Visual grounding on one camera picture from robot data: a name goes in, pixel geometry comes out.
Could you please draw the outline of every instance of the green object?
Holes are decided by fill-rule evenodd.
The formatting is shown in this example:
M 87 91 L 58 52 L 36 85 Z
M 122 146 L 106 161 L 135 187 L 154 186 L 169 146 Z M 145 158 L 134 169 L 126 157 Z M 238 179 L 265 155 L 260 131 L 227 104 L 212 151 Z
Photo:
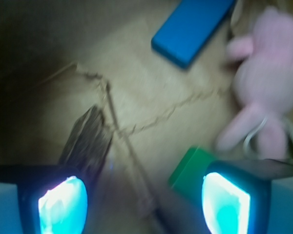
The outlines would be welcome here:
M 202 148 L 191 147 L 170 176 L 170 187 L 197 205 L 201 205 L 203 177 L 216 157 Z

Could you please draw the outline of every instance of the cyan light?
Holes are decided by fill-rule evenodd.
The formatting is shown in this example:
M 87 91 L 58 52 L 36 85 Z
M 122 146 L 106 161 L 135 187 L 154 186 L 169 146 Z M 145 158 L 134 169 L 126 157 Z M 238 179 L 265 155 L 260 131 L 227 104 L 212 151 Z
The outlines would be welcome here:
M 246 234 L 250 200 L 248 193 L 219 173 L 209 173 L 204 177 L 203 213 L 212 234 Z
M 81 234 L 87 207 L 84 183 L 69 177 L 38 200 L 41 234 Z

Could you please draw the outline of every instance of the blue block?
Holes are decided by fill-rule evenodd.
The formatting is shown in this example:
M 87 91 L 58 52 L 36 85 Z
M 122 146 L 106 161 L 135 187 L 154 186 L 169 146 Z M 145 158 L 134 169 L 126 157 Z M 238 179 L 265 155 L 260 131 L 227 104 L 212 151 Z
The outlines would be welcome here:
M 188 68 L 234 0 L 183 0 L 151 41 L 152 48 Z

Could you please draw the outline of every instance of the plush arm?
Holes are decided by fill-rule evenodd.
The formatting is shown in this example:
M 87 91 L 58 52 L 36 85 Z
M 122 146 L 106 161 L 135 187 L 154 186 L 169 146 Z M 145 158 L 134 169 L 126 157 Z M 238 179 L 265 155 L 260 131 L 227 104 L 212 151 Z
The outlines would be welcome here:
M 265 114 L 256 104 L 244 107 L 216 140 L 217 151 L 227 151 L 236 146 L 248 133 L 257 127 Z
M 252 36 L 238 37 L 229 42 L 227 45 L 227 57 L 230 60 L 243 60 L 253 53 Z

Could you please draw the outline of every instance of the pink plush bunny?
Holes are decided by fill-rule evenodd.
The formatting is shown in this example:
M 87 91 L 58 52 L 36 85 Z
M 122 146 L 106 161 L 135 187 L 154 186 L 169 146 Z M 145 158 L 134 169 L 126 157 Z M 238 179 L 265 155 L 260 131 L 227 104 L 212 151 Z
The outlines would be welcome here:
M 285 158 L 282 118 L 293 108 L 293 17 L 267 7 L 251 33 L 233 39 L 227 49 L 230 59 L 245 59 L 233 81 L 243 109 L 219 135 L 216 149 L 230 150 L 263 123 L 256 135 L 260 158 Z

